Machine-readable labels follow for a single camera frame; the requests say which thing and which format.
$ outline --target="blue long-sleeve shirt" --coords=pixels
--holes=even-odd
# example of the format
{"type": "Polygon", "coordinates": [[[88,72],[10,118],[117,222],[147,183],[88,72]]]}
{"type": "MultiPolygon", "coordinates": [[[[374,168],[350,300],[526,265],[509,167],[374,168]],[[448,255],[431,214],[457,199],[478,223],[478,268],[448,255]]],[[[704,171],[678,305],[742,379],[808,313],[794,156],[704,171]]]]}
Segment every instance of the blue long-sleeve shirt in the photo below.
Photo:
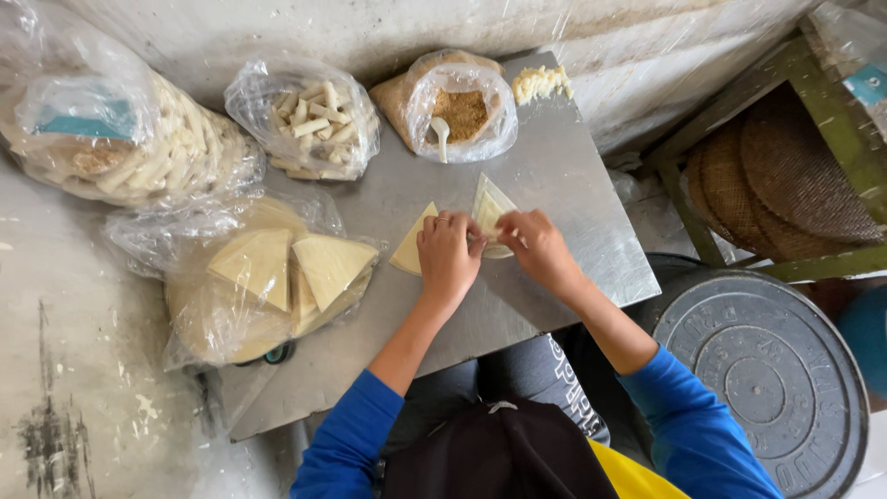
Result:
{"type": "MultiPolygon", "coordinates": [[[[685,494],[782,498],[727,406],[664,348],[619,381],[650,425],[656,469],[685,494]]],[[[379,448],[403,405],[402,397],[364,370],[303,453],[290,497],[372,497],[379,448]]]]}

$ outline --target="stainless steel table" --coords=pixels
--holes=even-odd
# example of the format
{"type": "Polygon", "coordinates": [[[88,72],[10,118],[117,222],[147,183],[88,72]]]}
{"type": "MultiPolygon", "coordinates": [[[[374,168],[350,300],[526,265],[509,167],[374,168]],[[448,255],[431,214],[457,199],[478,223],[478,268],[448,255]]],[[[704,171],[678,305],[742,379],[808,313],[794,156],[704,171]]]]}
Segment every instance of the stainless steel table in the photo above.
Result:
{"type": "MultiPolygon", "coordinates": [[[[524,67],[556,67],[551,52],[504,64],[511,82],[524,67]]],[[[416,157],[391,126],[381,151],[357,182],[330,192],[349,235],[387,240],[356,316],[298,340],[277,367],[228,367],[219,395],[233,440],[329,409],[382,348],[419,295],[421,278],[388,258],[429,202],[470,211],[481,172],[517,206],[541,208],[563,231],[585,273],[619,306],[658,295],[650,270],[576,105],[565,96],[518,108],[520,133],[505,154],[485,162],[440,164],[416,157]]],[[[294,181],[269,171],[266,184],[286,192],[294,181]]],[[[573,324],[577,316],[522,274],[514,258],[484,260],[477,282],[437,335],[419,376],[573,324]]]]}

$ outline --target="bag of pastry wrappers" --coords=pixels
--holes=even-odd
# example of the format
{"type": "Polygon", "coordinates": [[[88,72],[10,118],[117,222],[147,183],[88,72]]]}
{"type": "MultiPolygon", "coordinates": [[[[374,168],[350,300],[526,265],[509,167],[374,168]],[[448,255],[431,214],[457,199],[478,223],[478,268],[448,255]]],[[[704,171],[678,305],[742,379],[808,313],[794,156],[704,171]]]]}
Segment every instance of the bag of pastry wrappers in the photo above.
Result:
{"type": "Polygon", "coordinates": [[[259,359],[363,297],[384,243],[346,239],[329,194],[298,188],[108,216],[129,269],[165,282],[166,369],[259,359]]]}
{"type": "Polygon", "coordinates": [[[496,61],[447,49],[420,57],[406,73],[373,87],[370,97],[417,155],[482,161],[517,140],[514,94],[504,73],[496,61]]]}
{"type": "Polygon", "coordinates": [[[318,60],[288,51],[255,55],[224,100],[289,177],[355,180],[379,153],[379,117],[366,90],[318,60]]]}
{"type": "Polygon", "coordinates": [[[261,148],[70,11],[0,5],[0,135],[32,178],[119,206],[261,179],[261,148]]]}

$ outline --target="gray pants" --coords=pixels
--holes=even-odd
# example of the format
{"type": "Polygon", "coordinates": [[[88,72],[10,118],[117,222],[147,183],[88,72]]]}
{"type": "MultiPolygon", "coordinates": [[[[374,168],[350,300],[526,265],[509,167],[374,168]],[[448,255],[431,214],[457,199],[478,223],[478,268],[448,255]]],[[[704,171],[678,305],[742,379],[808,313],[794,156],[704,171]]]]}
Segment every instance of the gray pants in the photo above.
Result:
{"type": "MultiPolygon", "coordinates": [[[[566,329],[414,380],[380,454],[409,447],[479,401],[505,397],[554,404],[585,436],[609,445],[609,429],[585,395],[561,346],[564,341],[571,341],[566,329]]],[[[618,385],[612,368],[609,376],[618,385]]]]}

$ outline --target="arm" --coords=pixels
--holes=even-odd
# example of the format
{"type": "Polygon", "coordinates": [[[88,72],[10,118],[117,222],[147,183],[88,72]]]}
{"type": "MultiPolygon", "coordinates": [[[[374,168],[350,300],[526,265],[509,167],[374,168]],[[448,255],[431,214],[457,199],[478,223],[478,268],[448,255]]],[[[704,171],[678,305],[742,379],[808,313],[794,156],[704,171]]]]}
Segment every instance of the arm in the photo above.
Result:
{"type": "Polygon", "coordinates": [[[425,219],[416,245],[422,295],[369,367],[342,395],[302,454],[290,497],[372,497],[379,448],[437,332],[477,277],[486,239],[471,218],[441,211],[425,219]]]}
{"type": "Polygon", "coordinates": [[[582,274],[545,213],[515,211],[497,225],[524,271],[579,315],[620,375],[667,480],[691,497],[781,497],[729,409],[582,274]]]}

